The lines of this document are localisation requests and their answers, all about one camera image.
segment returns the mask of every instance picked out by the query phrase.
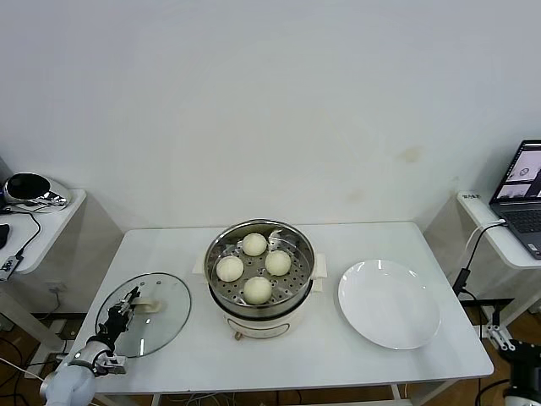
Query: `white shelf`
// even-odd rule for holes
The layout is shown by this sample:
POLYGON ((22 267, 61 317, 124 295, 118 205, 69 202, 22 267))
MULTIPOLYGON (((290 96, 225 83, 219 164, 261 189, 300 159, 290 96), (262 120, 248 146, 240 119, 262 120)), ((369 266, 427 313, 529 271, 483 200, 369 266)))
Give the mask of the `white shelf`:
POLYGON ((371 386, 473 378, 493 372, 489 356, 415 224, 298 228, 318 252, 325 253, 328 278, 323 292, 308 298, 303 319, 288 334, 241 341, 234 339, 208 286, 191 272, 221 228, 126 233, 74 350, 84 347, 95 333, 96 315, 107 296, 137 275, 166 272, 182 278, 192 297, 192 310, 183 330, 167 346, 143 358, 129 359, 127 375, 98 379, 97 391, 133 394, 371 386), (428 345, 408 351, 382 348, 348 324, 336 297, 338 283, 347 268, 371 258, 408 266, 432 290, 442 323, 428 345))
MULTIPOLYGON (((34 217, 41 225, 41 232, 28 245, 23 255, 24 259, 15 270, 18 274, 34 271, 45 257, 46 253, 64 230, 71 217, 85 200, 86 193, 82 189, 72 189, 73 200, 65 209, 53 213, 35 213, 34 217)), ((15 255, 23 244, 36 232, 37 226, 30 216, 25 214, 0 215, 0 224, 9 224, 8 243, 0 249, 0 266, 11 256, 15 255)))
MULTIPOLYGON (((478 226, 499 219, 476 192, 458 192, 456 198, 478 226)), ((491 228, 484 235, 500 258, 511 268, 541 269, 541 260, 534 259, 508 228, 491 228)))

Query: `wall stain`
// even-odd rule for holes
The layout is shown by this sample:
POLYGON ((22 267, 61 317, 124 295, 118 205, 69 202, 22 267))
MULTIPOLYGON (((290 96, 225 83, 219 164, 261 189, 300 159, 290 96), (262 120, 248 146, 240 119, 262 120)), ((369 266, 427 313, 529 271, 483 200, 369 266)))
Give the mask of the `wall stain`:
POLYGON ((423 147, 420 145, 411 146, 404 151, 402 151, 400 154, 396 156, 396 159, 398 161, 402 161, 405 163, 415 163, 419 162, 421 159, 421 156, 423 155, 423 147))
POLYGON ((363 190, 362 189, 356 189, 353 192, 350 192, 350 193, 347 194, 346 203, 351 203, 351 204, 359 203, 359 201, 361 201, 362 199, 364 199, 363 190))

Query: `floor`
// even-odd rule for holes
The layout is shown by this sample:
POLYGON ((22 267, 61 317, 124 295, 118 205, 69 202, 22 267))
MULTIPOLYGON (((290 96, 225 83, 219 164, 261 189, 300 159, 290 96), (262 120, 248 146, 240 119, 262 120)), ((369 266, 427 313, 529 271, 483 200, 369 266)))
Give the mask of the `floor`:
MULTIPOLYGON (((470 314, 474 323, 478 322, 477 312, 470 314)), ((66 326, 61 332, 61 337, 73 338, 80 328, 82 320, 68 320, 66 326)), ((525 313, 511 324, 509 329, 515 339, 529 343, 541 343, 541 316, 525 313)), ((500 358, 487 340, 484 340, 484 347, 490 355, 494 365, 495 373, 482 380, 482 386, 498 381, 499 379, 509 377, 509 367, 507 363, 500 358)), ((14 362, 16 365, 29 364, 31 355, 37 349, 37 341, 30 337, 26 332, 15 327, 11 332, 0 332, 0 356, 14 362), (4 340, 17 346, 22 355, 19 357, 16 350, 4 340)), ((54 370, 56 364, 55 356, 51 356, 44 365, 41 376, 46 376, 54 370)), ((0 366, 0 406, 39 406, 43 402, 39 397, 40 383, 37 380, 29 380, 19 377, 14 373, 14 369, 8 365, 0 366), (13 393, 19 393, 14 399, 13 393)), ((401 393, 404 393, 404 386, 401 386, 401 393)), ((502 398, 503 387, 494 388, 484 394, 483 405, 504 406, 502 398)), ((415 391, 415 385, 407 388, 408 394, 415 391)), ((458 406, 473 405, 473 400, 478 391, 477 380, 461 381, 441 393, 433 399, 427 406, 458 406)), ((217 395, 213 398, 202 398, 200 404, 228 406, 232 404, 232 394, 217 395)), ((385 400, 391 398, 389 387, 350 387, 337 389, 314 389, 302 391, 273 391, 273 392, 239 392, 234 394, 237 406, 267 406, 287 405, 287 404, 317 404, 317 403, 347 403, 368 400, 385 400)), ((166 395, 162 397, 161 406, 185 406, 189 400, 189 395, 166 395)), ((150 406, 150 396, 131 397, 134 404, 140 406, 150 406)))

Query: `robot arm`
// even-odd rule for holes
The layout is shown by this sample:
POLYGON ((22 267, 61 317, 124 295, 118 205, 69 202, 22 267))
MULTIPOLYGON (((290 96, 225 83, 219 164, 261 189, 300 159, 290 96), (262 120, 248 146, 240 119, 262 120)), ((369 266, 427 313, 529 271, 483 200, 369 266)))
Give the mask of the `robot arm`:
POLYGON ((68 366, 45 379, 40 393, 46 399, 46 406, 86 406, 96 393, 96 376, 126 373, 126 357, 114 354, 115 342, 128 330, 134 313, 133 301, 139 296, 136 287, 109 309, 107 321, 99 325, 98 333, 88 339, 68 366))
POLYGON ((86 406, 96 393, 91 370, 70 365, 62 368, 45 389, 46 406, 86 406))

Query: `steamer basket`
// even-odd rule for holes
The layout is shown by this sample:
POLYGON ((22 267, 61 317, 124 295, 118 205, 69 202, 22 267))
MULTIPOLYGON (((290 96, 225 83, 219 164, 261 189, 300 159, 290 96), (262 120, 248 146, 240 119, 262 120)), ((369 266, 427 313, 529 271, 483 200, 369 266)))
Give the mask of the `steamer basket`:
POLYGON ((205 255, 205 275, 213 299, 228 313, 244 320, 268 321, 296 309, 312 288, 310 279, 315 256, 308 239, 296 228, 272 220, 250 220, 232 226, 217 236, 205 255), (250 233, 262 234, 268 242, 267 250, 258 256, 248 256, 242 251, 242 240, 250 233), (269 252, 283 250, 292 259, 289 272, 274 277, 265 269, 269 252), (221 258, 235 255, 244 264, 243 275, 234 282, 223 282, 216 275, 216 265, 221 258), (251 277, 266 277, 272 283, 272 297, 260 305, 246 303, 243 287, 251 277))

